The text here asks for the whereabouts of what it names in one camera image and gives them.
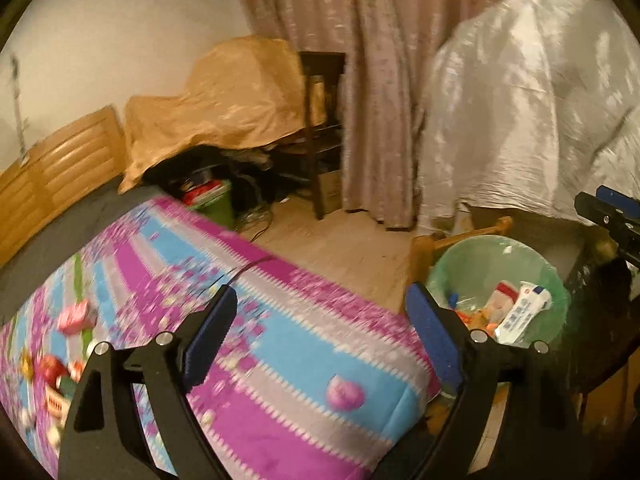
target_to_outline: small box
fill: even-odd
[[[217,186],[206,200],[197,206],[191,206],[190,209],[196,210],[222,227],[233,230],[236,222],[231,205],[231,182],[223,180],[222,185]]]
[[[318,175],[324,214],[342,208],[342,171],[329,171]]]
[[[98,321],[97,311],[87,300],[68,306],[58,316],[58,332],[66,336],[77,334],[85,328],[95,327]]]

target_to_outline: wooden bed frame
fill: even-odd
[[[0,173],[0,267],[75,202],[125,169],[124,138],[107,106],[33,146]]]

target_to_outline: pink toy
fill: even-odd
[[[58,316],[58,332],[66,336],[77,334],[85,328],[95,327],[98,313],[87,300],[68,306]]]
[[[358,383],[333,376],[326,388],[329,406],[340,412],[352,412],[364,404],[364,390]]]

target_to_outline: red object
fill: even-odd
[[[57,357],[46,354],[38,362],[38,375],[44,379],[44,381],[51,387],[56,387],[56,381],[58,377],[69,375],[69,370],[62,364],[62,361]]]
[[[85,328],[93,328],[98,321],[98,313],[87,300],[66,307],[58,316],[58,332],[66,336],[77,334]]]
[[[499,323],[489,323],[486,326],[486,331],[488,333],[488,335],[490,335],[491,337],[493,337],[495,335],[495,329],[498,328]]]
[[[71,378],[79,383],[82,378],[82,372],[84,372],[84,363],[82,361],[72,361],[68,367]]]
[[[462,320],[464,324],[467,324],[468,322],[471,321],[471,316],[468,316],[464,312],[460,312],[459,310],[457,310],[456,314],[458,314],[458,317]]]
[[[498,290],[508,298],[511,298],[513,300],[513,303],[516,302],[518,296],[520,295],[519,291],[515,290],[512,286],[505,282],[498,283],[498,286],[495,287],[495,290]]]
[[[213,192],[222,186],[221,180],[211,180],[202,186],[198,186],[192,189],[190,192],[185,193],[182,201],[186,205],[198,205],[207,199],[207,196],[213,194]]]

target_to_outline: trash can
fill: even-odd
[[[556,269],[540,254],[511,238],[484,235],[467,238],[450,247],[430,272],[427,288],[441,306],[450,294],[458,295],[457,309],[465,313],[484,307],[496,285],[507,281],[545,287],[551,306],[529,323],[516,346],[528,347],[538,339],[551,344],[566,320],[569,293]]]
[[[231,206],[231,182],[223,180],[222,186],[206,202],[190,209],[196,210],[218,225],[233,230],[236,222]]]

